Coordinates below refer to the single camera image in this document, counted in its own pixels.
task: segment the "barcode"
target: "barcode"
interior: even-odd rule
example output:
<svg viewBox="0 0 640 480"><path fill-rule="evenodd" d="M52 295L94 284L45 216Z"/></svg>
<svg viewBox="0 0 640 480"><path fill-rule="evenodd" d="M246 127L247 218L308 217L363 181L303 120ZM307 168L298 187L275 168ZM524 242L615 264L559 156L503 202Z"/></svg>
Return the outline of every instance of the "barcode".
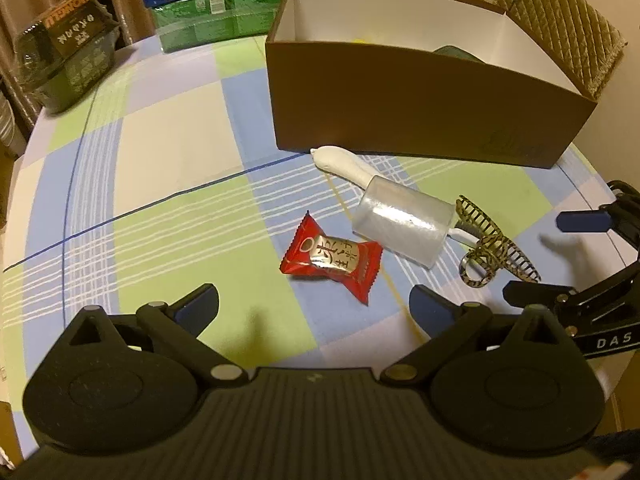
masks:
<svg viewBox="0 0 640 480"><path fill-rule="evenodd" d="M209 0L209 7L211 8L212 14L219 14L220 12L225 12L225 0Z"/></svg>

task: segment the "quilted chair cover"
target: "quilted chair cover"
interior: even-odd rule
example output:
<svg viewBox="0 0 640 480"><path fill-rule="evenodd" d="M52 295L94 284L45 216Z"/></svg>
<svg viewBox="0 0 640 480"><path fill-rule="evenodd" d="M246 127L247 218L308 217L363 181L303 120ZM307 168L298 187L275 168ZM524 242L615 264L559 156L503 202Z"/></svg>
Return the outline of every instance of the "quilted chair cover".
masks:
<svg viewBox="0 0 640 480"><path fill-rule="evenodd" d="M494 3L508 9L512 1ZM626 45L619 30L585 0L516 0L509 16L597 100Z"/></svg>

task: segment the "snack wrapper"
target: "snack wrapper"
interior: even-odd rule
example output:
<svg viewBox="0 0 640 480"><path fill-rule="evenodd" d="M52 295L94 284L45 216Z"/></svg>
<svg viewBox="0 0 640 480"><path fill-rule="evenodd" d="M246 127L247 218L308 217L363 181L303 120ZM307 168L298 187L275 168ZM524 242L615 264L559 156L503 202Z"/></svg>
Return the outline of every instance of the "snack wrapper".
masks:
<svg viewBox="0 0 640 480"><path fill-rule="evenodd" d="M361 303L378 275L382 246L326 236L309 211L280 263L280 272L296 276L326 276L342 283Z"/></svg>

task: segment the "checkered tablecloth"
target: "checkered tablecloth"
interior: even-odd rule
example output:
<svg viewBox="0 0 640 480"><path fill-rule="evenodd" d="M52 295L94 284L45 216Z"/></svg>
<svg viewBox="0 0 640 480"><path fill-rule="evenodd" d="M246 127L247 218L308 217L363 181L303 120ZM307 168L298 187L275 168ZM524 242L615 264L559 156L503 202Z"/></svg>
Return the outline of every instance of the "checkered tablecloth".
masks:
<svg viewBox="0 0 640 480"><path fill-rule="evenodd" d="M389 178L484 209L551 283L585 288L634 254L609 235L563 235L560 210L610 202L573 147L551 170L400 156L366 156ZM119 52L118 67L74 108L42 114L17 177L6 232L2 338L10 400L25 452L28 377L86 304L132 313L171 303L202 283L220 313L200 336L244 367L390 364L426 338L408 317L424 283L456 303L511 307L501 271L474 290L458 277L465 250L447 241L432 270L385 251L360 304L341 284L280 274L307 210L329 235L354 238L348 212L361 191L274 141L264 38L175 54L149 38ZM605 388L628 355L596 362Z"/></svg>

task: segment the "green package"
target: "green package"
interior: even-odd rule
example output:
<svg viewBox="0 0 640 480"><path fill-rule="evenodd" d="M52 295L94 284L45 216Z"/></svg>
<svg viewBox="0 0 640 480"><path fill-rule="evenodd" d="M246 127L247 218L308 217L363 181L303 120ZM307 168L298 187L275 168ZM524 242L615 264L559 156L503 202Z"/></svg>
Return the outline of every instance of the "green package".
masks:
<svg viewBox="0 0 640 480"><path fill-rule="evenodd" d="M162 49L173 52L236 37L229 0L182 0L152 9Z"/></svg>
<svg viewBox="0 0 640 480"><path fill-rule="evenodd" d="M236 16L236 34L266 34L278 12L280 0L230 0Z"/></svg>

